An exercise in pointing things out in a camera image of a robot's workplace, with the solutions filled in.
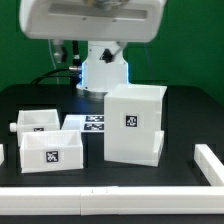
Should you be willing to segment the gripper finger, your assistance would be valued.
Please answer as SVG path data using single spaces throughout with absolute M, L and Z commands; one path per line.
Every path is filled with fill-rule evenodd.
M 59 39 L 54 39 L 52 41 L 52 43 L 53 43 L 53 46 L 55 48 L 54 57 L 56 59 L 56 62 L 57 63 L 62 63 L 63 62 L 63 57 L 64 57 L 64 50 L 63 50 L 64 41 L 59 40 Z
M 126 48 L 127 43 L 121 41 L 115 41 L 109 48 L 106 48 L 102 54 L 102 59 L 105 62 L 114 62 L 118 54 L 122 53 Z

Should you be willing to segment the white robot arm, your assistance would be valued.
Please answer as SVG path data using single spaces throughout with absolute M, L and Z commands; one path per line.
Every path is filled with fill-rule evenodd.
M 101 96 L 129 81 L 123 50 L 130 42 L 147 43 L 159 31 L 168 0 L 21 0 L 19 23 L 32 39 L 86 41 L 77 89 Z

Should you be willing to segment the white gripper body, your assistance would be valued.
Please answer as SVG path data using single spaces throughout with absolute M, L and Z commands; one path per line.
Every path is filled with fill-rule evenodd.
M 86 0 L 21 0 L 19 22 L 33 39 L 150 42 L 167 0 L 113 1 L 102 9 Z

